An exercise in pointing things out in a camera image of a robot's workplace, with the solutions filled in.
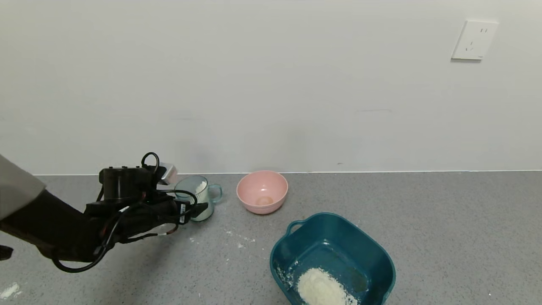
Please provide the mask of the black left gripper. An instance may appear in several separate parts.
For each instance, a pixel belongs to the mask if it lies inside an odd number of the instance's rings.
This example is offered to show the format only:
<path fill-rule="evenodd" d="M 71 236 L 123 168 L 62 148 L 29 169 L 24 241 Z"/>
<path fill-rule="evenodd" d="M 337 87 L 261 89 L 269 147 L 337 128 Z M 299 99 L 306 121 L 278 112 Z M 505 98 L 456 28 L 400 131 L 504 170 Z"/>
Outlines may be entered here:
<path fill-rule="evenodd" d="M 167 200 L 157 204 L 158 217 L 164 223 L 175 225 L 186 224 L 186 217 L 197 218 L 201 213 L 208 209 L 208 202 L 194 203 L 190 206 L 190 211 L 187 209 L 189 205 L 186 202 Z"/>

